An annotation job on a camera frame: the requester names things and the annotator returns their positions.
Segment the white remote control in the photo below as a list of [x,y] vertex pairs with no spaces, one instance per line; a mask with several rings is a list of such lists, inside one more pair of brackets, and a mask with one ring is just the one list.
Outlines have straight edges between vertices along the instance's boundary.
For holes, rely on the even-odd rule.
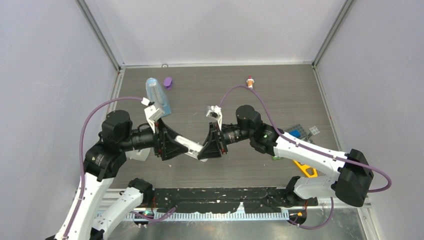
[[188,148],[188,152],[186,152],[185,155],[198,160],[198,155],[203,149],[202,145],[197,142],[191,141],[181,135],[176,136],[175,141]]

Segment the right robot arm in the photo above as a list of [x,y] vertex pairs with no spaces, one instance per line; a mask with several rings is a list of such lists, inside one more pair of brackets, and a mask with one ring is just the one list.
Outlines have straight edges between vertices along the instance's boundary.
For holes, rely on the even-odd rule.
[[199,160],[220,158],[228,146],[248,140],[261,154],[295,160],[320,171],[323,175],[307,178],[294,176],[286,186],[285,198],[291,205],[299,205],[309,198],[336,197],[345,204],[362,207],[374,178],[368,169],[365,155],[356,149],[349,153],[323,148],[284,132],[262,121],[261,114],[250,105],[236,109],[236,124],[223,124],[219,106],[209,106],[209,132]]

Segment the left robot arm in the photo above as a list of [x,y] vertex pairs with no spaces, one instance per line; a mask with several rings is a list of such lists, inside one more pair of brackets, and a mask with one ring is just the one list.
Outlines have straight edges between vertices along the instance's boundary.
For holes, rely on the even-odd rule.
[[60,230],[50,236],[51,240],[106,240],[130,211],[153,202],[152,184],[135,178],[118,200],[98,215],[104,195],[127,161],[126,152],[153,148],[163,160],[169,160],[189,151],[175,140],[176,132],[162,120],[154,124],[156,130],[132,127],[127,111],[115,110],[106,116],[99,141],[85,154],[82,181],[72,209]]

